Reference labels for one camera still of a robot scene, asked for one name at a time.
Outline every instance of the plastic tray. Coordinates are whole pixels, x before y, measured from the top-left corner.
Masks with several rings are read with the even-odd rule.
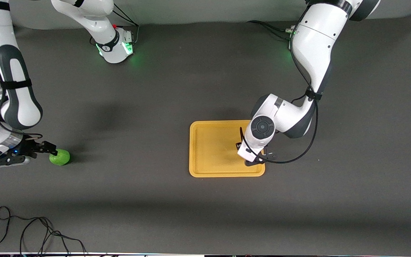
[[[189,128],[189,172],[193,177],[259,177],[265,165],[247,167],[238,156],[239,127],[249,120],[196,121]]]

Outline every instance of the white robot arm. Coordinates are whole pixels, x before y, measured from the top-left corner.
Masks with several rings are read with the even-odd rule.
[[[290,49],[295,64],[310,77],[302,106],[273,94],[262,96],[252,111],[238,154],[246,164],[263,163],[255,153],[272,140],[276,131],[300,138],[310,127],[315,108],[331,73],[331,50],[348,19],[360,21],[369,16],[380,0],[306,0],[307,9],[292,32]]]
[[[133,54],[132,34],[115,28],[107,19],[113,0],[51,0],[55,9],[80,23],[96,41],[99,54],[112,64]]]
[[[115,28],[105,17],[113,0],[52,0],[52,5],[84,26],[96,40],[99,53],[109,63],[122,62],[133,53],[132,34]],[[28,163],[36,153],[56,155],[56,146],[36,143],[21,132],[42,118],[31,80],[15,39],[8,0],[0,1],[0,166]]]

